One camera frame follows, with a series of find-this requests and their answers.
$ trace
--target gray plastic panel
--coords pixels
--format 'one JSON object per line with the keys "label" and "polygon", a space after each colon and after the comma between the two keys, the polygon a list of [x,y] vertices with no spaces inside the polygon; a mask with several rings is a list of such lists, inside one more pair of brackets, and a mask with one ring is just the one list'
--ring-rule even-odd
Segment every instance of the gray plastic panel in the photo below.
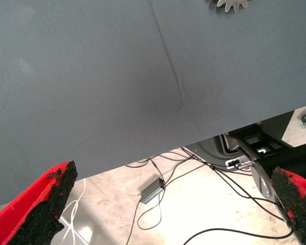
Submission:
{"label": "gray plastic panel", "polygon": [[0,1],[0,204],[305,105],[306,1]]}

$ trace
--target white cable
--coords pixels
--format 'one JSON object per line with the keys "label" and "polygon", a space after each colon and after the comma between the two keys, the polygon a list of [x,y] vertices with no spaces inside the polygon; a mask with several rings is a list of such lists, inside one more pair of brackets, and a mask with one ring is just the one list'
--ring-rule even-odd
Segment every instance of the white cable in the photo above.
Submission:
{"label": "white cable", "polygon": [[67,236],[67,234],[68,234],[68,232],[69,232],[69,230],[71,230],[71,232],[72,232],[73,245],[75,245],[75,230],[74,230],[74,228],[73,228],[73,219],[75,218],[76,213],[77,213],[78,203],[80,202],[80,199],[82,198],[82,196],[83,196],[83,194],[84,194],[84,192],[85,192],[85,189],[86,189],[86,179],[83,179],[83,180],[84,180],[84,189],[83,189],[81,195],[78,197],[77,200],[73,200],[72,202],[70,202],[70,203],[65,207],[65,209],[62,211],[62,213],[63,213],[67,208],[70,207],[71,204],[75,203],[75,205],[74,205],[74,207],[72,208],[72,211],[71,211],[71,215],[70,215],[70,224],[69,224],[69,226],[68,226],[68,229],[67,229],[65,235],[63,236],[61,242],[60,242],[58,245],[61,245],[61,244],[63,243],[63,241],[65,240],[65,238],[66,238],[66,236]]}

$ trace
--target wire bundle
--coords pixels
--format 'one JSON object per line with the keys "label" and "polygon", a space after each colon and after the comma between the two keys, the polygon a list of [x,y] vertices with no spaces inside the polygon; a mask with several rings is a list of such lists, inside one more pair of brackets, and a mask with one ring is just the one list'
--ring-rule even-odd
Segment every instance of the wire bundle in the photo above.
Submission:
{"label": "wire bundle", "polygon": [[[270,215],[278,218],[279,220],[281,221],[284,221],[281,217],[277,216],[276,214],[273,214],[272,212],[270,212],[269,210],[267,210],[266,208],[264,208],[257,200],[259,201],[265,201],[265,202],[269,202],[269,203],[273,203],[277,206],[281,206],[279,203],[277,202],[273,202],[273,201],[270,201],[270,200],[267,200],[267,199],[263,199],[263,198],[256,198],[256,197],[252,197],[242,186],[240,186],[236,181],[234,181],[231,177],[229,177],[228,175],[226,175],[224,172],[229,172],[229,173],[232,173],[232,174],[240,174],[240,175],[245,175],[245,176],[251,176],[251,174],[246,174],[246,173],[238,173],[238,172],[233,172],[233,171],[229,171],[227,169],[224,169],[224,168],[219,168],[219,167],[224,167],[222,165],[218,165],[218,164],[212,164],[212,163],[209,163],[209,162],[206,162],[204,161],[203,159],[199,158],[198,156],[196,156],[195,154],[191,153],[189,150],[187,150],[186,148],[181,148],[183,153],[186,154],[186,155],[183,155],[183,154],[180,154],[180,153],[177,153],[177,152],[167,152],[167,153],[170,153],[170,154],[176,154],[176,155],[179,155],[181,157],[183,157],[183,159],[173,159],[173,158],[170,158],[170,157],[167,157],[167,156],[164,156],[164,155],[156,155],[156,156],[153,156],[153,157],[150,157],[150,158],[147,158],[145,160],[142,160],[142,161],[138,161],[138,163],[143,163],[142,165],[140,166],[129,166],[129,165],[126,165],[127,167],[144,167],[146,166],[150,161],[152,162],[152,164],[154,165],[154,167],[159,171],[162,179],[163,179],[163,182],[164,182],[164,185],[165,187],[168,187],[173,181],[203,167],[203,166],[208,166],[212,171],[214,171],[236,194],[238,194],[239,196],[245,198],[245,199],[252,199],[259,207],[261,207],[265,212],[269,213]],[[165,158],[165,159],[168,159],[168,160],[171,160],[171,161],[177,161],[178,163],[173,167],[173,170],[172,170],[172,173],[170,175],[170,177],[167,179],[167,181],[164,180],[164,177],[161,173],[161,171],[159,170],[158,166],[155,164],[155,162],[153,161],[154,158],[156,157],[162,157],[162,158]],[[192,169],[191,171],[185,173],[185,174],[182,174],[174,179],[171,179],[172,176],[174,175],[175,173],[175,170],[177,167],[179,167],[181,164],[187,162],[188,160],[196,160],[198,162],[201,162],[202,165],[201,166],[198,166],[194,169]],[[242,169],[238,169],[242,172],[250,172],[248,170],[242,170]],[[232,183],[234,183],[238,188],[240,188],[247,196],[245,195],[242,195],[240,194],[237,190],[235,190],[235,188],[225,179],[227,178],[228,180],[230,180]],[[141,229],[141,230],[149,230],[149,229],[152,229],[156,226],[158,226],[162,220],[162,213],[161,213],[161,202],[163,200],[163,197],[164,197],[164,194],[165,194],[165,191],[166,189],[164,190],[163,194],[162,194],[162,197],[160,198],[160,195],[159,195],[159,201],[158,203],[153,206],[152,208],[146,210],[144,213],[142,213],[139,218],[137,219],[137,226]],[[130,234],[129,234],[129,237],[127,239],[127,242],[126,242],[126,245],[128,245],[128,242],[130,240],[130,237],[132,235],[132,231],[133,231],[133,227],[134,227],[134,223],[135,223],[135,218],[136,218],[136,213],[137,213],[137,209],[138,209],[138,206],[140,204],[140,201],[138,202],[137,206],[136,206],[136,209],[135,209],[135,213],[134,213],[134,218],[133,218],[133,223],[132,223],[132,227],[131,227],[131,231],[130,231]],[[149,227],[149,228],[143,228],[139,225],[139,220],[143,217],[144,214],[146,214],[147,212],[155,209],[156,207],[159,207],[160,209],[160,220],[159,222],[152,226],[152,227]],[[290,235],[292,235],[293,233],[293,230],[291,230],[288,234],[284,235],[284,236],[265,236],[265,235],[258,235],[258,234],[253,234],[253,233],[249,233],[249,232],[244,232],[244,231],[239,231],[239,230],[233,230],[233,229],[226,229],[226,228],[212,228],[212,229],[207,229],[207,230],[203,230],[201,232],[198,232],[196,234],[194,234],[193,236],[191,236],[185,243],[184,245],[186,245],[190,240],[192,240],[194,237],[200,235],[200,234],[203,234],[203,233],[206,233],[206,232],[210,232],[210,231],[228,231],[228,232],[237,232],[237,233],[240,233],[240,234],[244,234],[244,235],[249,235],[249,236],[254,236],[254,237],[259,237],[259,238],[265,238],[265,239],[284,239],[284,238],[287,238],[289,237]]]}

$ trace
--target red and black pad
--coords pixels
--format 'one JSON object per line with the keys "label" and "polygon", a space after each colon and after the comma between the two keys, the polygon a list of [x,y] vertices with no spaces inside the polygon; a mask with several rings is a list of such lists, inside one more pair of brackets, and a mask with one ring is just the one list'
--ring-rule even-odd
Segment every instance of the red and black pad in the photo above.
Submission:
{"label": "red and black pad", "polygon": [[291,218],[294,231],[306,244],[306,179],[277,167],[273,171],[272,186]]}
{"label": "red and black pad", "polygon": [[61,163],[36,180],[0,211],[1,244],[49,245],[77,177],[73,161]]}

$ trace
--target cable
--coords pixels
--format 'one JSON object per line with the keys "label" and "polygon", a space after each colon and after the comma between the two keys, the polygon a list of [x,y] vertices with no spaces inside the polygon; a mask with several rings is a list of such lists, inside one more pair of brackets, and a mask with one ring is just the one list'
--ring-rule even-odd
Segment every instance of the cable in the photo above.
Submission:
{"label": "cable", "polygon": [[175,161],[175,162],[180,162],[180,161],[184,161],[184,160],[188,160],[188,159],[189,159],[188,157],[186,157],[186,158],[184,158],[184,159],[169,158],[169,157],[167,157],[167,156],[163,156],[162,154],[159,155],[159,157],[163,157],[163,158],[165,158],[165,159],[168,159],[168,160],[171,160],[171,161]]}
{"label": "cable", "polygon": [[184,155],[182,155],[182,154],[180,154],[180,153],[178,153],[178,152],[168,151],[168,152],[166,152],[166,153],[173,153],[173,154],[176,154],[176,155],[178,155],[178,156],[186,157],[186,156],[184,156]]}
{"label": "cable", "polygon": [[130,167],[130,168],[139,168],[139,167],[144,167],[146,166],[148,163],[148,160],[143,164],[143,165],[139,165],[139,166],[129,166],[129,165],[125,165],[126,167]]}
{"label": "cable", "polygon": [[226,167],[226,166],[224,166],[224,165],[206,162],[206,161],[200,159],[199,157],[197,157],[197,156],[191,154],[187,149],[185,149],[185,148],[183,148],[183,147],[181,147],[181,149],[182,149],[186,154],[188,154],[189,156],[191,156],[193,159],[195,159],[195,160],[197,160],[197,161],[199,161],[199,162],[201,162],[201,163],[204,163],[204,164],[207,164],[207,165],[213,165],[213,166],[217,166],[217,167],[223,167],[223,168],[216,168],[216,169],[218,169],[218,170],[222,170],[222,171],[229,172],[229,173],[232,173],[232,174],[237,174],[237,175],[252,176],[252,175],[250,175],[250,174],[243,174],[243,173],[238,173],[238,172],[234,172],[234,171],[229,171],[229,170],[227,170],[227,169],[224,169],[224,168]]}
{"label": "cable", "polygon": [[141,202],[141,201],[139,200],[138,203],[137,203],[137,205],[136,205],[136,208],[135,208],[135,213],[134,213],[132,228],[131,228],[131,231],[130,231],[130,233],[129,233],[129,236],[128,236],[126,245],[128,245],[128,242],[129,242],[129,240],[130,240],[130,238],[131,238],[131,235],[132,235],[132,232],[133,232],[133,227],[134,227],[134,223],[135,223],[136,213],[137,213],[137,209],[138,209],[138,206],[139,206],[139,203],[140,203],[140,202]]}
{"label": "cable", "polygon": [[[164,197],[164,193],[165,193],[165,190],[163,191],[163,194],[162,194],[162,198],[161,198],[161,199],[160,199],[160,194],[159,194],[159,202],[158,202],[155,206],[153,206],[153,207],[151,207],[150,209],[146,210],[144,213],[142,213],[142,214],[138,217],[138,219],[137,219],[137,226],[138,226],[139,229],[141,229],[141,230],[150,230],[150,229],[153,229],[154,227],[158,226],[158,225],[161,223],[161,220],[162,220],[162,212],[161,212],[161,205],[160,205],[160,204],[161,204],[162,199],[163,199],[163,197]],[[143,227],[141,227],[141,226],[139,225],[139,220],[142,218],[142,216],[143,216],[144,214],[146,214],[147,212],[149,212],[149,211],[155,209],[157,206],[159,206],[159,209],[160,209],[160,220],[159,220],[159,222],[158,222],[156,225],[151,226],[151,227],[149,227],[149,228],[143,228]]]}
{"label": "cable", "polygon": [[68,229],[67,229],[65,235],[63,236],[61,242],[60,242],[58,245],[61,245],[61,244],[62,244],[62,242],[65,240],[65,238],[66,238],[66,236],[67,236],[67,234],[68,234],[68,232],[69,232],[70,229],[71,229],[71,232],[72,232],[73,245],[75,245],[75,230],[74,230],[74,228],[73,228],[73,219],[74,219],[75,216],[76,216],[77,209],[78,209],[78,203],[80,202],[80,199],[82,198],[82,196],[83,196],[83,194],[84,194],[84,192],[85,192],[85,189],[86,189],[86,179],[84,179],[84,189],[83,189],[81,195],[78,197],[77,200],[73,200],[72,202],[70,202],[70,203],[64,208],[64,210],[62,211],[62,213],[63,213],[64,211],[67,210],[67,208],[70,207],[71,204],[75,203],[75,205],[74,205],[74,207],[72,208],[72,211],[71,211],[71,215],[70,215],[70,224],[69,224],[69,226],[68,226]]}
{"label": "cable", "polygon": [[177,163],[177,164],[175,165],[175,167],[173,168],[173,171],[172,171],[172,173],[171,173],[170,177],[168,178],[168,180],[166,181],[166,183],[168,183],[168,182],[169,182],[169,180],[172,178],[172,176],[173,176],[173,174],[174,174],[174,172],[175,172],[176,168],[177,168],[179,165],[183,164],[184,162],[187,162],[188,160],[190,160],[190,159],[187,159],[187,160],[181,161],[181,162],[179,162],[179,163]]}
{"label": "cable", "polygon": [[226,228],[212,228],[212,229],[207,229],[204,231],[200,231],[198,233],[196,233],[195,235],[191,236],[185,243],[184,245],[186,245],[191,239],[193,239],[195,236],[198,236],[200,234],[203,234],[205,232],[209,232],[209,231],[229,231],[229,232],[236,232],[236,233],[240,233],[240,234],[244,234],[244,235],[248,235],[248,236],[254,236],[254,237],[259,237],[259,238],[264,238],[264,239],[285,239],[289,236],[292,235],[292,233],[294,232],[293,230],[291,230],[287,235],[284,236],[264,236],[264,235],[258,235],[258,234],[253,234],[253,233],[249,233],[249,232],[245,232],[245,231],[239,231],[239,230],[233,230],[233,229],[226,229]]}
{"label": "cable", "polygon": [[223,179],[223,181],[224,181],[225,183],[227,183],[228,186],[230,186],[230,188],[231,188],[232,190],[234,190],[234,192],[237,193],[237,194],[238,194],[239,196],[241,196],[242,198],[261,200],[261,201],[269,202],[269,203],[272,203],[272,204],[275,204],[275,205],[281,207],[281,204],[276,203],[276,202],[273,202],[273,201],[270,201],[270,200],[267,200],[267,199],[264,199],[264,198],[255,198],[255,197],[250,198],[250,197],[246,197],[246,196],[240,194],[239,192],[236,191],[236,189],[234,189],[234,187],[233,187],[232,185],[230,185],[230,183],[229,183],[227,180],[224,179],[224,177],[222,177],[219,173],[216,173],[216,174],[217,174],[221,179]]}
{"label": "cable", "polygon": [[161,177],[163,179],[163,185],[165,185],[165,180],[164,180],[163,174],[161,173],[160,169],[158,168],[156,163],[151,158],[149,158],[149,160],[152,162],[153,166],[159,171],[159,173],[160,173],[160,175],[161,175]]}
{"label": "cable", "polygon": [[249,174],[238,173],[238,172],[234,172],[234,171],[230,171],[230,170],[223,169],[223,168],[218,168],[218,167],[215,167],[215,169],[220,170],[220,171],[224,171],[224,172],[228,172],[228,173],[231,173],[231,174],[236,174],[236,175],[252,176],[252,175],[249,175]]}
{"label": "cable", "polygon": [[276,217],[278,219],[280,219],[281,221],[284,221],[281,217],[277,216],[276,214],[270,212],[269,210],[267,210],[266,208],[264,208],[258,201],[256,201],[243,187],[241,187],[236,181],[234,181],[232,178],[230,178],[228,175],[226,175],[225,173],[214,169],[214,172],[219,172],[222,175],[224,175],[225,177],[227,177],[228,179],[230,179],[234,184],[236,184],[247,196],[249,196],[260,208],[262,208],[265,212],[267,212],[268,214],[271,214],[273,217]]}
{"label": "cable", "polygon": [[195,171],[195,170],[197,170],[197,169],[199,169],[199,168],[201,168],[201,167],[204,167],[204,166],[205,166],[205,164],[203,164],[203,165],[201,165],[201,166],[199,166],[199,167],[196,167],[196,168],[194,168],[193,170],[190,170],[189,172],[187,172],[187,173],[185,173],[185,174],[183,174],[183,175],[180,175],[180,176],[174,178],[174,179],[171,180],[169,183],[167,183],[165,187],[167,187],[168,185],[170,185],[170,184],[171,184],[173,181],[175,181],[176,179],[179,179],[179,178],[181,178],[182,176],[185,176],[185,175],[187,175],[187,174],[190,174],[191,172],[193,172],[193,171]]}

